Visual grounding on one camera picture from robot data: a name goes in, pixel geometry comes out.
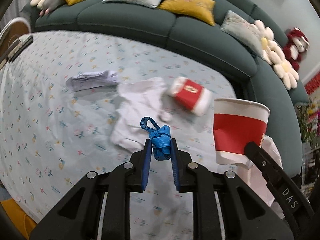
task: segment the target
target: orange fabric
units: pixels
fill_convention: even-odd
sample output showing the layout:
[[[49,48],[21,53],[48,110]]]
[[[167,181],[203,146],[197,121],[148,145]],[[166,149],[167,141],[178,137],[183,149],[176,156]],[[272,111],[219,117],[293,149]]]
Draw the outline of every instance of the orange fabric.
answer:
[[[36,222],[34,222],[14,201],[14,199],[9,199],[1,201],[1,204],[7,213],[8,217],[14,223],[16,228],[20,233],[29,239],[31,231],[36,227]]]

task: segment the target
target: red teddy bear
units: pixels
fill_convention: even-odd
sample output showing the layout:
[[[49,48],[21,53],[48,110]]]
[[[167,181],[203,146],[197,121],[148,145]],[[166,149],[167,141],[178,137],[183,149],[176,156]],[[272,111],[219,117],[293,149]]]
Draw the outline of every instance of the red teddy bear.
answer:
[[[310,44],[304,33],[296,27],[288,33],[287,37],[289,41],[283,48],[283,52],[292,67],[298,71],[300,68],[299,62],[302,60],[301,54],[308,51]]]

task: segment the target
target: cup rim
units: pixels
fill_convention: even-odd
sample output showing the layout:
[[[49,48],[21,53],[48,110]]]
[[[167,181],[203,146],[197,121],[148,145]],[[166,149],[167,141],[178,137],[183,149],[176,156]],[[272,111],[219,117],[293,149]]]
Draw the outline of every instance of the cup rim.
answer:
[[[270,115],[270,109],[268,107],[266,107],[264,104],[261,104],[258,102],[244,100],[244,99],[238,99],[238,98],[215,98],[214,101],[226,101],[226,102],[232,102],[232,103],[237,103],[237,104],[247,105],[247,106],[252,106],[252,105],[259,106],[259,107],[262,107],[265,110],[267,110],[268,115]]]

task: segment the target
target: triangular cutout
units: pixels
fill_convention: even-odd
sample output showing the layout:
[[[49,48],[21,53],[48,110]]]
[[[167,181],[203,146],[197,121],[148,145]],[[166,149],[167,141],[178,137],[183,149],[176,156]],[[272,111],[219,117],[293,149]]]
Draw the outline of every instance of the triangular cutout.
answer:
[[[85,188],[82,187],[78,190],[76,194],[73,195],[72,198],[61,208],[58,212],[58,215],[75,219],[77,216],[77,212],[84,194]]]
[[[237,191],[248,220],[263,216],[266,213],[265,210],[255,201],[255,199],[251,197],[243,188],[238,187]]]

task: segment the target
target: red band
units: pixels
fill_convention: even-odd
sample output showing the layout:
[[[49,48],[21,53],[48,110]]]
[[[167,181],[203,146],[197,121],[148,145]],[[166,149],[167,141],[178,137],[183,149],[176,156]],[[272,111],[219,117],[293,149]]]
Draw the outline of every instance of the red band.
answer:
[[[261,146],[267,124],[261,120],[232,114],[214,114],[213,137],[216,151],[244,154],[248,142]]]
[[[175,99],[186,109],[192,110],[201,95],[202,88],[201,85],[187,79],[183,89],[176,94]]]

